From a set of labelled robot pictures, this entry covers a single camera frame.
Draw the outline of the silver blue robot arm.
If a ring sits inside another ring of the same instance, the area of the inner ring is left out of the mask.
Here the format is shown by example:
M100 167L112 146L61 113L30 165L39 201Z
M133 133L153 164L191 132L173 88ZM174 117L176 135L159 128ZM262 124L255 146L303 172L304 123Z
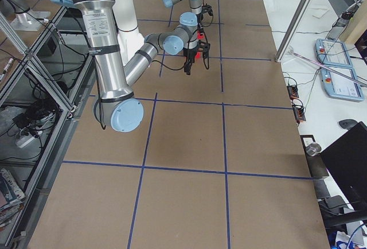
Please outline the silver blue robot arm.
M202 0L188 0L190 11L181 14L174 30L146 37L139 31L133 0L51 1L81 11L89 54L95 59L98 99L94 114L102 127L130 132L139 126L144 109L132 86L159 52L183 53L185 73L190 73L198 52L208 59L210 45L198 39L202 32ZM180 1L162 0L166 7Z

